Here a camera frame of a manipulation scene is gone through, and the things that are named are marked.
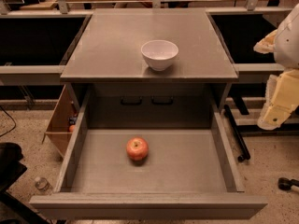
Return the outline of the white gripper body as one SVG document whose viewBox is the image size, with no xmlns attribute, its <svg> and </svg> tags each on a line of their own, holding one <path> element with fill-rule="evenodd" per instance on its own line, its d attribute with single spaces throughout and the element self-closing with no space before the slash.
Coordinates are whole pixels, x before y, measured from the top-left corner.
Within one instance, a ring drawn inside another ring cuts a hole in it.
<svg viewBox="0 0 299 224">
<path fill-rule="evenodd" d="M 289 69 L 279 75 L 281 77 L 280 106 L 282 109 L 281 124 L 299 106 L 299 71 Z"/>
</svg>

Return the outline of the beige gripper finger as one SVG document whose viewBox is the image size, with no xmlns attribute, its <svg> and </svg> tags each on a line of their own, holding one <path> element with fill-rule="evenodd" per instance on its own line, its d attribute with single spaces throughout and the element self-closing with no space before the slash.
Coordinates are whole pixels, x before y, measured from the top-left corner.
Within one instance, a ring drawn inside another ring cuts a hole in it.
<svg viewBox="0 0 299 224">
<path fill-rule="evenodd" d="M 276 34 L 277 30 L 269 33 L 262 40 L 256 43 L 253 50 L 261 54 L 273 53 Z"/>
<path fill-rule="evenodd" d="M 281 125 L 282 109 L 280 106 L 281 77 L 271 75 L 266 83 L 265 103 L 257 124 L 264 130 L 274 130 Z"/>
</svg>

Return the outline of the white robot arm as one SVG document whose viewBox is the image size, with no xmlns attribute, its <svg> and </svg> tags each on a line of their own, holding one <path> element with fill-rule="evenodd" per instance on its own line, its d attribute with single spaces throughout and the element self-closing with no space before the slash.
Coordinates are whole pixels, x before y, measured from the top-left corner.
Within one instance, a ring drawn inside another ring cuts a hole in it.
<svg viewBox="0 0 299 224">
<path fill-rule="evenodd" d="M 299 106 L 299 5 L 253 50 L 261 54 L 273 53 L 275 62 L 284 67 L 279 76 L 268 78 L 265 103 L 257 121 L 259 128 L 274 130 Z"/>
</svg>

